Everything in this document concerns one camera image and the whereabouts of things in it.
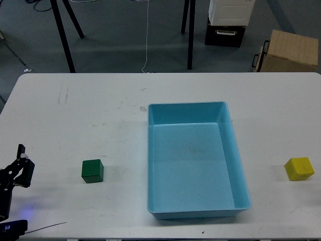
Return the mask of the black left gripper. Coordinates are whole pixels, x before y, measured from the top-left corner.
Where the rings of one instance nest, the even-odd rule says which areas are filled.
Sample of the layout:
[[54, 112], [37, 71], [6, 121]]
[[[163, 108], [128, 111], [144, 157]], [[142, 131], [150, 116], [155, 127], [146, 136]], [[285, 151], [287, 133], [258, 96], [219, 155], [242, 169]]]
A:
[[16, 169], [21, 174], [17, 177], [17, 172], [13, 168], [1, 169], [1, 221], [7, 220], [10, 214], [12, 191], [14, 186], [28, 188], [31, 185], [35, 164], [25, 154], [25, 146], [18, 145]]

